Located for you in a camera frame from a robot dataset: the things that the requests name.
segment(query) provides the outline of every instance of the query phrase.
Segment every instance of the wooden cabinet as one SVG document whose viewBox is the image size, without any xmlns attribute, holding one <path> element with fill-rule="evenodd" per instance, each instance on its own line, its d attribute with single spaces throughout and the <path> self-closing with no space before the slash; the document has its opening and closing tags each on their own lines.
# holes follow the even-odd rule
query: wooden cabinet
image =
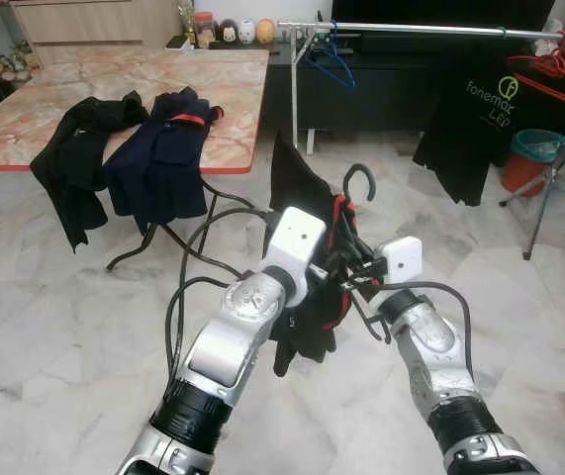
<svg viewBox="0 0 565 475">
<path fill-rule="evenodd" d="M 41 64 L 65 48 L 163 48 L 181 33 L 175 0 L 16 0 L 16 17 Z"/>
</svg>

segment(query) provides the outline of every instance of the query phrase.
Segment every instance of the clothes hanger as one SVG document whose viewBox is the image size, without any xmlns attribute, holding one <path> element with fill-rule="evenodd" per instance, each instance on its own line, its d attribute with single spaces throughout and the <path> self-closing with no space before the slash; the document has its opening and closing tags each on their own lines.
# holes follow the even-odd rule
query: clothes hanger
<svg viewBox="0 0 565 475">
<path fill-rule="evenodd" d="M 308 56 L 309 56 L 308 54 L 304 56 L 304 61 L 307 62 L 308 64 L 310 64 L 311 66 L 319 69 L 326 76 L 330 77 L 331 79 L 334 79 L 335 81 L 337 81 L 339 84 L 341 84 L 346 89 L 353 90 L 357 87 L 356 82 L 354 80 L 354 76 L 352 75 L 352 72 L 350 71 L 350 68 L 348 67 L 348 65 L 345 63 L 345 61 L 343 59 L 341 59 L 341 57 L 337 53 L 337 23 L 336 23 L 335 20 L 331 20 L 331 22 L 332 22 L 333 27 L 334 27 L 334 32 L 332 33 L 332 38 L 330 39 L 330 42 L 324 47 L 323 52 L 324 52 L 324 55 L 331 62 L 341 66 L 341 68 L 343 69 L 343 71 L 345 72 L 345 74 L 347 76 L 346 79 L 341 79 L 339 76 L 337 76 L 336 74 L 333 74 L 331 71 L 328 71 L 326 68 L 324 68 L 320 64 L 317 64 L 316 62 L 310 60 L 308 58 Z"/>
<path fill-rule="evenodd" d="M 561 50 L 565 48 L 565 32 L 560 32 L 563 36 L 562 46 L 558 47 L 551 54 L 543 56 L 526 56 L 516 55 L 508 58 L 510 63 L 528 62 L 535 66 L 535 69 L 543 72 L 549 77 L 565 78 L 565 58 L 561 55 Z M 545 94 L 548 94 L 556 99 L 565 102 L 565 92 L 554 89 L 553 87 L 542 84 L 534 79 L 527 77 L 524 74 L 514 72 L 514 77 L 520 82 L 537 89 Z"/>
</svg>

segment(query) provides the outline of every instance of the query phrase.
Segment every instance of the blue hanger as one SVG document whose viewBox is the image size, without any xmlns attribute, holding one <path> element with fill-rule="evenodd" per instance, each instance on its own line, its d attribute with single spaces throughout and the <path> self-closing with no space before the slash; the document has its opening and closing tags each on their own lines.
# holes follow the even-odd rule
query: blue hanger
<svg viewBox="0 0 565 475">
<path fill-rule="evenodd" d="M 326 47 L 324 48 L 324 54 L 332 62 L 339 64 L 341 66 L 341 68 L 345 71 L 345 73 L 347 75 L 347 80 L 341 79 L 340 77 L 338 77 L 337 75 L 328 71 L 326 68 L 324 68 L 320 64 L 317 64 L 316 62 L 310 60 L 307 55 L 304 57 L 304 61 L 307 62 L 308 64 L 310 64 L 311 66 L 319 69 L 326 76 L 330 77 L 331 79 L 334 79 L 335 81 L 337 81 L 339 84 L 341 84 L 346 89 L 354 90 L 354 88 L 357 87 L 357 84 L 354 81 L 354 76 L 352 75 L 352 72 L 350 71 L 350 68 L 345 63 L 345 61 L 343 59 L 341 59 L 339 54 L 337 54 L 337 23 L 336 23 L 335 20 L 331 20 L 331 21 L 332 21 L 332 24 L 334 26 L 334 33 L 332 34 L 332 39 L 331 39 L 330 43 L 328 45 L 326 45 Z"/>
</svg>

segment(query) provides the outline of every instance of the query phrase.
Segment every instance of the clothes rack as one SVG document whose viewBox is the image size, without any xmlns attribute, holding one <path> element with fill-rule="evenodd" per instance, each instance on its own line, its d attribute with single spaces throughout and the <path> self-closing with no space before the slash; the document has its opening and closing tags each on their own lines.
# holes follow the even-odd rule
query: clothes rack
<svg viewBox="0 0 565 475">
<path fill-rule="evenodd" d="M 502 38 L 521 38 L 526 40 L 555 40 L 565 42 L 564 32 L 533 32 L 526 30 L 508 30 L 505 27 L 498 28 L 468 28 L 468 27 L 450 27 L 450 26 L 433 26 L 433 25 L 391 25 L 391 24 L 371 24 L 371 23 L 301 23 L 301 22 L 278 22 L 280 28 L 288 28 L 291 38 L 291 114 L 293 122 L 293 146 L 298 147 L 298 62 L 302 59 L 309 46 L 313 43 L 313 38 L 317 30 L 330 31 L 332 29 L 359 31 L 359 32 L 390 32 L 390 33 L 414 33 L 414 34 L 434 34 L 434 35 L 461 35 L 464 37 L 502 37 Z M 306 40 L 302 48 L 297 49 L 298 31 L 305 30 L 307 32 Z M 307 148 L 313 147 L 315 130 L 309 129 L 309 138 Z M 558 171 L 565 165 L 565 145 L 559 150 L 557 157 L 546 171 L 522 186 L 512 194 L 509 198 L 500 202 L 500 206 L 505 207 L 513 198 L 519 196 L 526 190 L 529 190 L 535 184 L 545 181 L 545 191 L 542 196 L 542 202 L 539 208 L 537 221 L 530 235 L 530 240 L 526 250 L 522 253 L 525 260 L 530 260 L 532 249 L 541 227 L 541 221 L 546 208 L 546 202 L 554 183 Z"/>
</svg>

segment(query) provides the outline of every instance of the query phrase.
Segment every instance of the chrome rack pole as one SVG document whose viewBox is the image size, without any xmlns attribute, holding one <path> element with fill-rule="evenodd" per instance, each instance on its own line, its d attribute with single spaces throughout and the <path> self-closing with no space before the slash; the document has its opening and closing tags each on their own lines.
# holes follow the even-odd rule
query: chrome rack pole
<svg viewBox="0 0 565 475">
<path fill-rule="evenodd" d="M 503 37 L 524 38 L 526 40 L 557 40 L 563 41 L 565 35 L 551 32 L 532 32 L 526 30 L 507 30 L 499 28 L 467 28 L 467 27 L 440 27 L 434 25 L 390 25 L 373 23 L 337 23 L 339 30 L 354 30 L 360 32 L 393 32 L 393 33 L 419 33 L 419 34 L 447 34 L 464 35 L 469 37 Z M 315 22 L 278 22 L 278 27 L 288 28 L 291 34 L 291 101 L 293 115 L 293 146 L 298 146 L 298 70 L 297 64 L 302 59 L 308 46 L 313 40 L 315 30 L 331 30 L 333 23 Z M 297 52 L 297 31 L 308 28 L 311 34 L 304 42 L 302 49 Z"/>
</svg>

